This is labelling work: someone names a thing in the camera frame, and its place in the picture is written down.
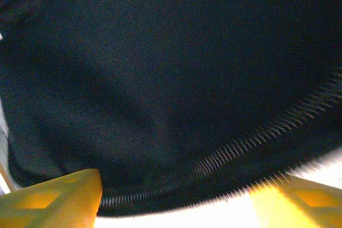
yellow plastic part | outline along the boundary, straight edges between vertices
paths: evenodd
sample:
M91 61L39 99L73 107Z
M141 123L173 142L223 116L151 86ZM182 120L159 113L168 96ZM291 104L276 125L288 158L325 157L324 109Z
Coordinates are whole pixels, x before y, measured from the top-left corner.
M0 228L91 228L102 197L86 169L0 196Z
M293 177L251 193L261 228L342 228L342 190Z

garment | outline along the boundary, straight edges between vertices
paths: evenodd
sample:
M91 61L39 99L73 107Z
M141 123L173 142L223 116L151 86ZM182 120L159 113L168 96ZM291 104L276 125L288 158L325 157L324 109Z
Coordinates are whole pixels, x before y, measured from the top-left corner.
M0 94L21 186L98 168L105 194L149 187L265 127L342 67L341 0L1 3ZM322 153L340 145L339 102L328 116Z

dark fabric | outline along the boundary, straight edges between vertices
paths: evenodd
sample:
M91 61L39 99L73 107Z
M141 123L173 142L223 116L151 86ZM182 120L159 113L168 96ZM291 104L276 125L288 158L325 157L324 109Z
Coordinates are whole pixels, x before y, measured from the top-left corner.
M341 65L341 0L25 3L0 14L23 186L85 168L105 189L140 185L283 113Z

